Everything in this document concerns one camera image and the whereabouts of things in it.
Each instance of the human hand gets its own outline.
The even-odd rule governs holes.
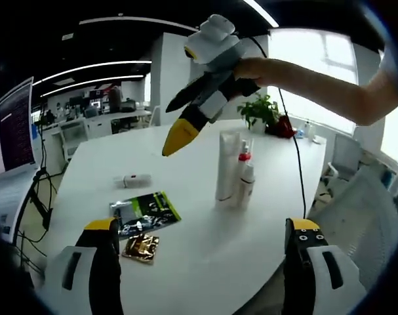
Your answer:
[[[239,61],[233,70],[236,79],[252,79],[259,87],[270,85],[270,59],[247,58]]]

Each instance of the snack package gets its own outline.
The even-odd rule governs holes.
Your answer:
[[[156,230],[181,220],[164,192],[155,192],[111,203],[119,223],[120,238]]]
[[[122,256],[135,259],[142,263],[152,264],[159,238],[149,234],[139,234],[129,237]]]

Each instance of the white round table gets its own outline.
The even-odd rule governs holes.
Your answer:
[[[125,314],[232,314],[267,282],[284,254],[285,219],[302,217],[296,149],[291,139],[252,135],[242,121],[219,121],[170,157],[161,150],[170,126],[82,143],[64,175],[46,235],[49,259],[75,245],[84,227],[110,216],[109,203],[164,190],[182,220],[158,231],[152,266],[124,257]],[[246,211],[215,207],[219,132],[254,137],[256,183]],[[298,140],[307,208],[323,168],[325,143]],[[150,174],[152,185],[117,189],[113,177]],[[124,248],[125,241],[120,242]]]

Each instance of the potted plant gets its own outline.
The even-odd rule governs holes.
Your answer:
[[[247,122],[247,127],[254,133],[264,133],[266,126],[273,126],[279,121],[279,108],[276,102],[270,102],[270,95],[256,93],[254,102],[245,102],[237,107],[241,117]]]

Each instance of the computer monitor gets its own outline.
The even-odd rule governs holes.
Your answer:
[[[31,142],[32,79],[0,99],[0,174],[35,163]]]

